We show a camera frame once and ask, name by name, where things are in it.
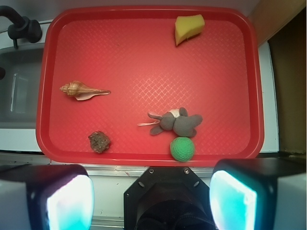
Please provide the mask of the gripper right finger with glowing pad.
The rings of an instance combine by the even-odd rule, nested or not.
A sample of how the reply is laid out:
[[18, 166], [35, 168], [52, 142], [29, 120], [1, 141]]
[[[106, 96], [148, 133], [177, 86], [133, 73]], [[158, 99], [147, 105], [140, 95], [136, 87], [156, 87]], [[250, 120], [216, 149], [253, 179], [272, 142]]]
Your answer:
[[305, 230], [307, 164], [302, 158], [224, 159], [210, 181], [219, 230]]

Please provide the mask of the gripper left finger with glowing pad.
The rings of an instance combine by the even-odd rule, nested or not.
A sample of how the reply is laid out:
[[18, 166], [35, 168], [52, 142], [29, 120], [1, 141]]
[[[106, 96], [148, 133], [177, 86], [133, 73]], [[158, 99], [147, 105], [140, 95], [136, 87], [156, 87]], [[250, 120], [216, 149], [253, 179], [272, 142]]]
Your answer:
[[81, 165], [0, 167], [2, 230], [88, 230], [93, 212], [93, 181]]

